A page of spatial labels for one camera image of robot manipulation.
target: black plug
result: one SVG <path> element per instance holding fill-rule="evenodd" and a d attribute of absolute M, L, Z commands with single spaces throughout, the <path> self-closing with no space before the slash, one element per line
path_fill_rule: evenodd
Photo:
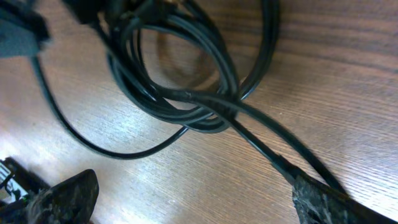
<path fill-rule="evenodd" d="M 36 55 L 49 39 L 42 16 L 18 2 L 0 1 L 0 58 Z"/>
<path fill-rule="evenodd" d="M 132 13 L 147 24 L 166 19 L 176 8 L 177 4 L 171 0 L 144 0 Z"/>
<path fill-rule="evenodd" d="M 104 8 L 104 0 L 62 0 L 80 24 L 98 20 L 98 13 Z"/>

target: black cable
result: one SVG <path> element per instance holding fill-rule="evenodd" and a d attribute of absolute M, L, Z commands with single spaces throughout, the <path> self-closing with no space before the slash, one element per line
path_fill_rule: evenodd
<path fill-rule="evenodd" d="M 168 14 L 164 20 L 155 23 L 147 23 L 139 17 L 132 16 L 120 20 L 116 27 L 111 27 L 109 34 L 105 33 L 99 22 L 91 25 L 108 50 L 109 67 L 123 93 L 140 109 L 151 116 L 183 126 L 168 140 L 143 152 L 130 154 L 111 152 L 85 139 L 68 123 L 59 110 L 43 75 L 38 57 L 32 57 L 32 65 L 45 98 L 64 128 L 83 145 L 104 156 L 116 159 L 138 159 L 167 147 L 188 129 L 202 133 L 218 133 L 231 126 L 262 155 L 268 158 L 274 166 L 289 166 L 289 162 L 269 149 L 235 120 L 237 113 L 242 112 L 252 116 L 279 135 L 303 156 L 331 187 L 346 194 L 344 188 L 333 174 L 293 134 L 264 113 L 241 101 L 255 89 L 268 70 L 277 40 L 278 2 L 277 0 L 263 0 L 261 3 L 263 15 L 261 48 L 252 71 L 241 86 L 239 86 L 234 63 L 229 56 L 220 32 L 193 0 L 185 0 L 182 3 L 190 14 L 175 10 Z M 171 90 L 154 83 L 149 78 L 142 59 L 140 47 L 141 29 L 157 30 L 176 35 L 201 47 L 206 53 L 211 55 L 220 71 L 217 94 L 203 91 Z M 179 110 L 166 99 L 193 103 L 197 107 L 190 110 Z M 287 169 L 282 169 L 280 172 L 288 172 L 288 175 L 293 175 Z"/>

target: black wire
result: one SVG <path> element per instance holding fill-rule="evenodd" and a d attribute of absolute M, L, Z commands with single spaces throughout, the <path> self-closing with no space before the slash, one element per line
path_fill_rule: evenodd
<path fill-rule="evenodd" d="M 235 120 L 238 112 L 246 113 L 290 144 L 334 189 L 346 193 L 333 174 L 293 134 L 276 121 L 255 108 L 244 104 L 245 99 L 258 85 L 271 63 L 277 40 L 279 8 L 277 0 L 261 1 L 263 34 L 261 48 L 255 65 L 241 86 L 234 63 L 227 51 L 224 40 L 211 19 L 192 0 L 185 0 L 183 6 L 190 13 L 175 11 L 165 21 L 146 24 L 137 17 L 120 21 L 116 29 L 106 34 L 98 22 L 92 24 L 108 50 L 108 63 L 116 83 L 123 93 L 140 109 L 151 116 L 183 128 L 163 143 L 146 151 L 123 154 L 105 150 L 78 133 L 59 110 L 40 67 L 38 57 L 32 57 L 32 65 L 49 105 L 63 127 L 89 149 L 116 159 L 138 159 L 159 152 L 183 135 L 188 129 L 203 133 L 218 133 L 233 127 L 245 140 L 255 147 L 272 163 L 281 156 Z M 171 90 L 154 83 L 147 73 L 141 52 L 141 29 L 152 29 L 176 35 L 201 47 L 213 57 L 220 71 L 217 94 L 191 90 Z M 166 99 L 196 104 L 190 110 L 179 110 Z"/>

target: wood grain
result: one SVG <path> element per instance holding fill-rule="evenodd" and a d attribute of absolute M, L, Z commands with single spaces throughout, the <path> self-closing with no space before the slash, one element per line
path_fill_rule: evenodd
<path fill-rule="evenodd" d="M 243 78 L 261 37 L 258 0 L 201 0 Z M 40 1 L 53 43 L 42 54 L 69 120 L 93 142 L 140 151 L 179 127 L 121 93 L 104 48 L 58 1 Z M 398 220 L 398 1 L 281 0 L 280 38 L 269 73 L 246 100 L 308 144 L 354 199 Z M 152 78 L 206 88 L 209 56 L 169 35 L 144 33 Z M 13 156 L 50 184 L 83 169 L 98 175 L 95 223 L 298 223 L 286 181 L 233 130 L 188 132 L 166 150 L 115 161 L 68 136 L 40 95 L 25 58 L 0 60 L 0 157 Z M 246 116 L 266 144 L 307 170 L 279 138 Z"/>

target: wooden surface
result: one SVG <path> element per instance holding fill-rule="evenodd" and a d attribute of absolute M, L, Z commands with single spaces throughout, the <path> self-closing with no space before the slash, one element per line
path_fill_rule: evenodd
<path fill-rule="evenodd" d="M 228 43 L 239 74 L 258 50 L 258 0 L 201 0 Z M 398 1 L 281 0 L 271 69 L 246 100 L 288 127 L 340 178 L 354 199 L 398 220 Z M 104 48 L 58 1 L 40 1 L 53 42 L 42 54 L 69 120 L 90 140 L 120 152 L 153 146 L 179 127 L 137 109 L 109 74 Z M 203 88 L 209 56 L 168 35 L 144 34 L 152 76 Z M 95 223 L 298 223 L 291 188 L 233 130 L 189 131 L 138 161 L 93 154 L 68 136 L 40 95 L 25 58 L 0 60 L 0 157 L 13 156 L 54 185 L 84 169 L 98 175 Z M 279 138 L 239 120 L 314 175 Z"/>

